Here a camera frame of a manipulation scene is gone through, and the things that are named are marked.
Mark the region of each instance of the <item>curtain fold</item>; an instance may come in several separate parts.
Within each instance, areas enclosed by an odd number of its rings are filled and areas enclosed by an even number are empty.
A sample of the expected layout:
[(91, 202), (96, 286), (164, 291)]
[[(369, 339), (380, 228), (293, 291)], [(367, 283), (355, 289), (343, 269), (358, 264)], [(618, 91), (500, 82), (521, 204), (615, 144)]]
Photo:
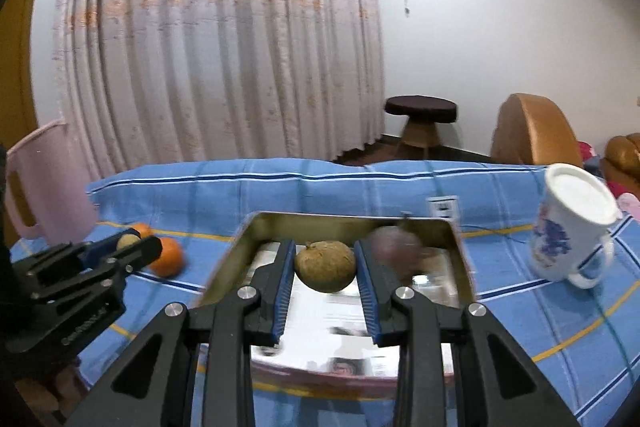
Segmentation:
[(56, 82), (92, 177), (332, 159), (382, 133), (377, 0), (57, 0)]

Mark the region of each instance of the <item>brown door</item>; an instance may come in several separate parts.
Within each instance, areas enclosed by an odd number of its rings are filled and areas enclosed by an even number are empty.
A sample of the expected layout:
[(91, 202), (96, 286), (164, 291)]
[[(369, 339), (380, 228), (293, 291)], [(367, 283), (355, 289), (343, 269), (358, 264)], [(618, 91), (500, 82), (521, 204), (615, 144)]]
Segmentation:
[[(0, 10), (0, 143), (9, 149), (34, 131), (36, 122), (30, 74), (30, 35), (33, 0), (6, 0)], [(9, 179), (18, 209), (27, 225), (33, 224), (15, 176)], [(18, 235), (4, 215), (4, 242)]]

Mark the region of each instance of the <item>blue tablecloth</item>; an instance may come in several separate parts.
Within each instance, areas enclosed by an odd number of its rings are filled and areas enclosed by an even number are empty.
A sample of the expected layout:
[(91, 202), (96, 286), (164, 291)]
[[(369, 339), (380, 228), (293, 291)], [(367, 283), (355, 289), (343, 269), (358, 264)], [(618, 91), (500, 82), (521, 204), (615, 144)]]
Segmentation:
[[(426, 217), (426, 198), (455, 194), (479, 300), (533, 357), (581, 424), (602, 427), (638, 375), (640, 226), (625, 216), (612, 227), (615, 261), (593, 294), (540, 280), (529, 269), (526, 242), (543, 174), (542, 167), (480, 163), (403, 160), (357, 168), (289, 158), (145, 166), (96, 182), (89, 192), (100, 205), (101, 221), (89, 240), (142, 221), (158, 235), (178, 239), (188, 266), (174, 280), (161, 282), (146, 270), (129, 277), (127, 312), (82, 352), (82, 375), (90, 383), (97, 380), (168, 302), (193, 302), (252, 212), (400, 216), (409, 211)], [(44, 247), (42, 240), (21, 240), (12, 250), (14, 259)], [(196, 387), (201, 389), (200, 380)], [(194, 408), (200, 408), (197, 400)], [(255, 408), (260, 427), (375, 427), (392, 416), (390, 401), (260, 389)]]

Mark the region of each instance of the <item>mug handle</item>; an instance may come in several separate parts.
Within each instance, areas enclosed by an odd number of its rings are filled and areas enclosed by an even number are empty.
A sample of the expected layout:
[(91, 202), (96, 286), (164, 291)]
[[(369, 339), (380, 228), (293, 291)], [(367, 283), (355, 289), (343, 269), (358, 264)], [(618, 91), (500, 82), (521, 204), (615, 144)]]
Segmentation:
[(602, 251), (604, 252), (604, 266), (602, 267), (600, 275), (598, 275), (595, 279), (588, 279), (576, 270), (571, 272), (567, 277), (567, 279), (569, 279), (569, 281), (575, 286), (578, 286), (578, 288), (582, 288), (583, 290), (593, 288), (600, 282), (600, 280), (602, 280), (607, 272), (607, 269), (609, 269), (609, 266), (611, 266), (611, 263), (613, 262), (615, 247), (613, 245), (613, 239), (611, 238), (609, 233), (605, 233), (600, 238), (600, 242), (602, 243)]
[(15, 205), (14, 194), (11, 190), (11, 184), (9, 183), (9, 174), (15, 171), (15, 156), (11, 153), (6, 156), (6, 186), (4, 192), (4, 206), (6, 206), (6, 213), (9, 214), (9, 218), (14, 226), (15, 231), (24, 239), (37, 239), (42, 236), (40, 226), (36, 223), (32, 227), (25, 225), (22, 220), (22, 216)]

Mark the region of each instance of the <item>pink pitcher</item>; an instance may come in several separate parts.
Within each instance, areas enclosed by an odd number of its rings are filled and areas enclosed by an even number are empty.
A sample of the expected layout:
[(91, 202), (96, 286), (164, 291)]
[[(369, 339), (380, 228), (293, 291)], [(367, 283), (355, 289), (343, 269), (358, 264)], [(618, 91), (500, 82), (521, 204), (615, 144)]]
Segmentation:
[[(25, 239), (44, 237), (49, 246), (82, 241), (97, 220), (97, 209), (85, 192), (89, 178), (72, 153), (68, 125), (55, 120), (32, 132), (7, 151), (7, 213)], [(16, 172), (36, 225), (27, 227), (15, 206), (9, 174)]]

